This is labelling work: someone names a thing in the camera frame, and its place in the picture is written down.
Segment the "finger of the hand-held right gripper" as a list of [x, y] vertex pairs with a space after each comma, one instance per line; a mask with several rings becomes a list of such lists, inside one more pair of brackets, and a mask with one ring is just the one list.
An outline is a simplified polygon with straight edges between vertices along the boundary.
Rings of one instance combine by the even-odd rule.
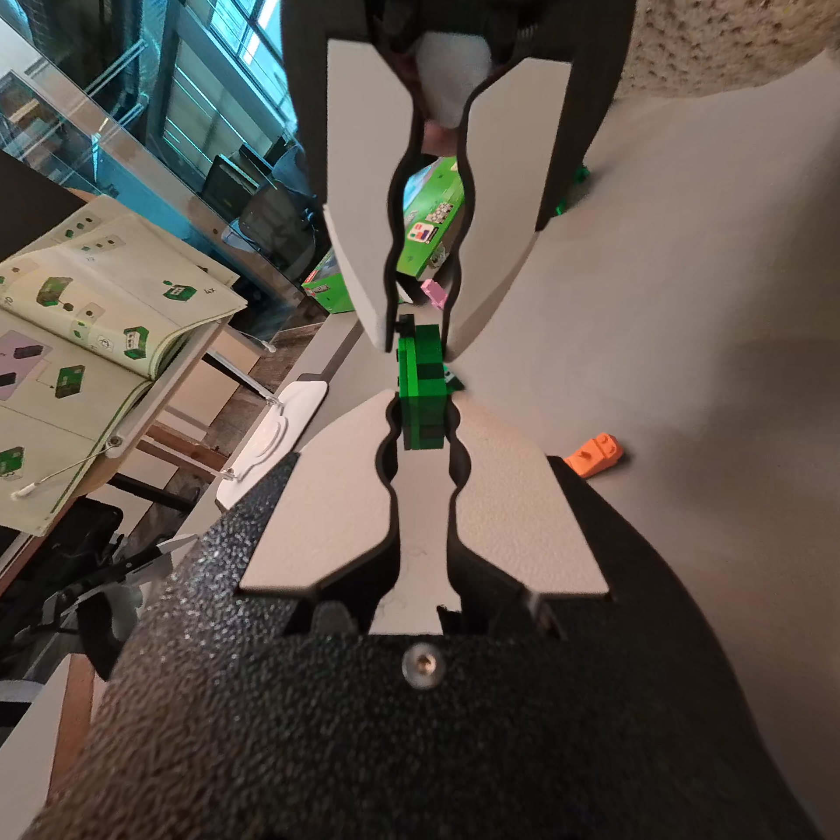
[[476, 341], [518, 277], [537, 226], [571, 64], [527, 57], [469, 103], [462, 180], [471, 187], [446, 310], [446, 359]]
[[412, 144], [414, 110], [409, 88], [377, 48], [329, 40], [324, 216], [356, 315], [384, 354], [396, 305], [387, 262], [402, 207], [392, 184]]

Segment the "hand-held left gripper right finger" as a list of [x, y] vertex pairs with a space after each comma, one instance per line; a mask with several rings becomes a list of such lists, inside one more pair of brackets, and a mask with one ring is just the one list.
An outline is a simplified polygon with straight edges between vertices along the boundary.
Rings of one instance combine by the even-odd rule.
[[609, 586], [548, 457], [464, 392], [455, 443], [469, 461], [455, 497], [459, 542], [535, 597], [604, 596]]

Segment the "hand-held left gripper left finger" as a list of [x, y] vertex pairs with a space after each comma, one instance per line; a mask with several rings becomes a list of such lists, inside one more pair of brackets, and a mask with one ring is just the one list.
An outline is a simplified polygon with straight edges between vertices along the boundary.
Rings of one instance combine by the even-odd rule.
[[379, 392], [301, 450], [239, 583], [242, 592], [315, 597], [349, 585], [381, 599], [400, 570], [393, 480], [400, 399]]

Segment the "green and white lego assembly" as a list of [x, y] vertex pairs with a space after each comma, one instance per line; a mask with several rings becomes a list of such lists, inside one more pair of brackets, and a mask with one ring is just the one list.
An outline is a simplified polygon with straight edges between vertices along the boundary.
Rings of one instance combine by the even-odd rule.
[[398, 386], [406, 450], [444, 446], [449, 397], [464, 389], [444, 361], [444, 347], [436, 324], [418, 324], [412, 314], [396, 323]]

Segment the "large lego creeper figure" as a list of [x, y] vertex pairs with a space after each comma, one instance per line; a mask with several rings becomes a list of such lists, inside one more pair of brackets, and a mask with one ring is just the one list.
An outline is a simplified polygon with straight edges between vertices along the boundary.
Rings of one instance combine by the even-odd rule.
[[577, 190], [577, 188], [579, 186], [582, 186], [583, 184], [585, 184], [585, 182], [589, 179], [590, 176], [591, 176], [591, 172], [585, 164], [581, 163], [580, 165], [577, 166], [577, 168], [574, 172], [574, 176], [573, 176], [573, 179], [572, 179], [570, 189], [561, 198], [561, 200], [558, 202], [558, 204], [554, 208], [555, 216], [561, 216], [568, 211], [568, 209], [570, 207], [571, 198], [574, 197], [575, 191]]

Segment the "green lego set box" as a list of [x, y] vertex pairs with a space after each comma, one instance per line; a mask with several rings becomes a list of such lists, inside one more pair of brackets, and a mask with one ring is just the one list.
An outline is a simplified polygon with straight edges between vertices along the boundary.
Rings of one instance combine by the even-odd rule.
[[[439, 157], [408, 179], [403, 199], [406, 236], [396, 267], [401, 303], [427, 299], [421, 284], [435, 278], [448, 257], [459, 231], [464, 198], [454, 156]], [[329, 314], [354, 310], [334, 248], [320, 259], [301, 288]]]

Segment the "lego instruction book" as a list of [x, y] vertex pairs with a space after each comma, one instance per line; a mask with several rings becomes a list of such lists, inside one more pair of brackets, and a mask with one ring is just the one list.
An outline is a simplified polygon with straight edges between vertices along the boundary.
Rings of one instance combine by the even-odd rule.
[[43, 535], [235, 273], [99, 195], [1, 265], [1, 523]]

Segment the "orange brick separator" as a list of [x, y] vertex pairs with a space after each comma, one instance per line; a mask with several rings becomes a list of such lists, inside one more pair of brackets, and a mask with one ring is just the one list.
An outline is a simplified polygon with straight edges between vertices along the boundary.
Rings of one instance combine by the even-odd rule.
[[611, 434], [591, 437], [563, 462], [583, 479], [592, 478], [616, 466], [625, 456], [624, 448]]

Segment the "white book stand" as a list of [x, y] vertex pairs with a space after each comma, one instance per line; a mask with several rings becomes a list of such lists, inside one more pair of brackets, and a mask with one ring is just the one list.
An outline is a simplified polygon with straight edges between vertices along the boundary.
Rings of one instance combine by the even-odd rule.
[[80, 495], [106, 484], [182, 512], [197, 501], [165, 493], [130, 472], [135, 453], [155, 457], [209, 485], [220, 511], [240, 502], [297, 446], [329, 390], [323, 372], [296, 368], [317, 331], [336, 321], [302, 308], [259, 353], [249, 336], [209, 324], [129, 411], [82, 481]]

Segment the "black and white spare gripper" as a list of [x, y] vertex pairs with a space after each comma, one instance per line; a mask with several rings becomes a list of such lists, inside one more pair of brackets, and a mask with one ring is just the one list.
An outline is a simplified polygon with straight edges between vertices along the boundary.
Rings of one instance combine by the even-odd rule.
[[2, 666], [37, 637], [75, 635], [98, 677], [108, 681], [125, 645], [114, 631], [119, 598], [131, 598], [142, 584], [170, 574], [173, 552], [196, 539], [195, 534], [172, 537], [118, 562], [107, 554], [109, 563], [63, 586], [32, 584], [2, 615]]

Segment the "black backdrop panel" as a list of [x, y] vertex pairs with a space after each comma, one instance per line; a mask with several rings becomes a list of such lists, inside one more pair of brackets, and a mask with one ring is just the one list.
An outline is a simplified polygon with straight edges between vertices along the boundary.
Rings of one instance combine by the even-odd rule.
[[83, 198], [1, 152], [1, 260], [84, 207]]

